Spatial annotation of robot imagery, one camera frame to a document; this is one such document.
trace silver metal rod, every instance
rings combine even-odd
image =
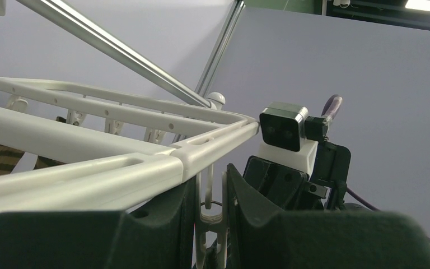
[[[17,0],[67,32],[140,74],[182,101],[209,108],[210,102],[185,86],[62,0]]]
[[[230,8],[227,19],[223,24],[222,31],[213,47],[212,54],[210,55],[210,58],[208,58],[207,65],[205,66],[199,83],[195,88],[195,92],[202,97],[207,97],[208,95],[208,90],[212,84],[218,64],[222,59],[225,48],[227,47],[228,41],[230,41],[236,22],[238,21],[240,13],[244,7],[245,3],[242,0],[235,0]],[[175,143],[183,139],[186,139],[186,136],[176,134],[172,142]]]

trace white plastic drying rack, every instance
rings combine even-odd
[[[63,1],[17,1],[188,104],[70,82],[0,77],[0,91],[11,94],[8,105],[17,100],[26,102],[21,98],[27,98],[66,108],[77,122],[85,114],[91,114],[105,118],[107,123],[144,126],[152,134],[171,132],[190,138],[162,146],[114,135],[115,126],[113,131],[99,132],[0,108],[1,145],[67,163],[0,176],[0,212],[126,210],[194,176],[197,176],[197,197],[200,197],[200,172],[208,168],[211,182],[213,163],[257,134],[256,119],[217,110],[221,103],[191,91]],[[236,2],[233,10],[239,11],[243,6],[242,1]],[[0,15],[5,12],[6,0],[0,0]],[[87,96],[119,105],[90,100]],[[208,189],[205,199],[211,204],[211,185]],[[196,228],[198,238],[204,237],[209,226],[210,230],[225,235],[222,260],[226,259],[227,217],[226,210],[223,212],[215,218],[200,214],[199,228]],[[205,244],[200,242],[204,240],[198,242],[197,257],[203,262]]]

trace green wall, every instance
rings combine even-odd
[[[248,7],[270,8],[302,13],[317,13],[321,0],[245,0]]]

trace black mechanical part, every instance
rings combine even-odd
[[[327,188],[304,182],[302,192],[299,194],[297,203],[290,207],[291,210],[323,210],[324,205],[321,199],[325,198]]]
[[[285,210],[292,210],[300,201],[304,183],[309,176],[298,170],[251,156],[244,178],[264,197]]]
[[[227,268],[430,268],[429,241],[408,217],[285,211],[250,186],[232,164],[227,180]]]
[[[263,110],[259,118],[266,144],[291,151],[301,150],[305,140],[305,107],[273,102]]]
[[[327,140],[329,125],[325,118],[308,116],[304,125],[307,139],[317,142]]]
[[[137,210],[0,214],[0,268],[191,268],[195,180]]]
[[[317,147],[314,171],[310,182],[330,188],[325,209],[343,208],[343,198],[347,191],[347,176],[352,154],[344,146],[328,141],[319,143]]]

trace drying rack arm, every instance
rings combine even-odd
[[[190,105],[210,108],[206,99],[172,77],[144,56],[93,23],[61,0],[17,0],[65,31],[140,74]]]

